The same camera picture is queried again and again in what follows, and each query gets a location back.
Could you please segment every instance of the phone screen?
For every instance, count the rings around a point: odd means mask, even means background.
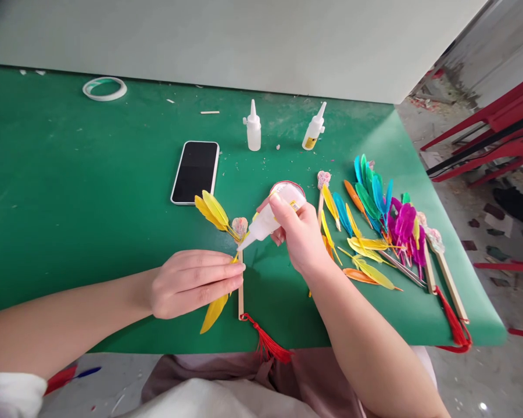
[[[201,196],[202,190],[213,191],[218,150],[216,142],[184,144],[171,198],[173,203],[193,204],[194,196]]]

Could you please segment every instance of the fingernail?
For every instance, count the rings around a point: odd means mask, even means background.
[[[281,198],[281,196],[279,195],[279,193],[273,193],[273,194],[269,197],[269,200],[270,200],[273,204],[283,204],[283,199]]]

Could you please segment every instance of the left hand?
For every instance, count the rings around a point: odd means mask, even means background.
[[[187,250],[173,254],[151,285],[151,309],[160,319],[187,314],[242,285],[243,263],[227,254]]]

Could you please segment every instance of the hand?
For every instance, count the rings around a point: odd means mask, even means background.
[[[175,253],[151,285],[153,315],[171,319],[198,309],[242,284],[243,263],[231,264],[227,254],[206,250]]]
[[[333,264],[321,238],[316,209],[305,203],[298,212],[288,205],[278,193],[273,193],[257,209],[259,212],[268,204],[281,227],[271,234],[271,239],[280,246],[286,241],[293,267],[301,275],[316,268]]]

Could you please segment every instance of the red tassel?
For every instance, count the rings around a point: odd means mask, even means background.
[[[256,351],[260,353],[260,356],[264,358],[267,355],[267,359],[272,357],[279,360],[281,363],[287,364],[291,361],[291,356],[293,353],[282,348],[279,344],[271,339],[267,333],[261,329],[259,324],[252,319],[247,313],[242,314],[241,320],[248,320],[254,325],[254,328],[260,334],[260,342],[257,345]]]
[[[446,297],[443,295],[442,291],[438,286],[436,286],[436,292],[438,297],[442,301],[443,310],[446,312],[447,321],[449,322],[449,327],[452,329],[453,342],[459,347],[444,347],[438,346],[438,348],[451,351],[454,353],[465,353],[471,349],[472,338],[471,334],[467,330],[465,323],[460,320],[455,312],[453,312],[452,307],[447,302]]]

